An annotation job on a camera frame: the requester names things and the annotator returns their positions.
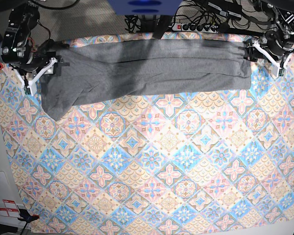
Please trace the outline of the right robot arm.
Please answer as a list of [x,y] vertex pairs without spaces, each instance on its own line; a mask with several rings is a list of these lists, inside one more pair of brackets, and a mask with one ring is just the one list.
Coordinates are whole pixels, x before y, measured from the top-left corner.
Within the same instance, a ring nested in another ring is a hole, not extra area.
[[68,44],[48,38],[35,46],[31,31],[40,23],[39,4],[23,1],[12,9],[8,27],[0,35],[0,70],[7,64],[15,71],[21,82],[22,95],[37,93],[36,83],[43,75],[61,74],[62,66],[69,66],[55,49],[67,49]]

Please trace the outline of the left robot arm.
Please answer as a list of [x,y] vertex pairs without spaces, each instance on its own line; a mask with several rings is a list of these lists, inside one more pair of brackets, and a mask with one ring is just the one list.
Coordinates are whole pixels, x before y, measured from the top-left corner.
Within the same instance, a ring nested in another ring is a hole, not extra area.
[[283,76],[294,54],[294,0],[251,0],[250,4],[269,19],[259,22],[247,15],[244,18],[256,25],[267,24],[269,28],[261,36],[245,41],[245,59],[253,62],[266,59],[272,64],[273,75]]

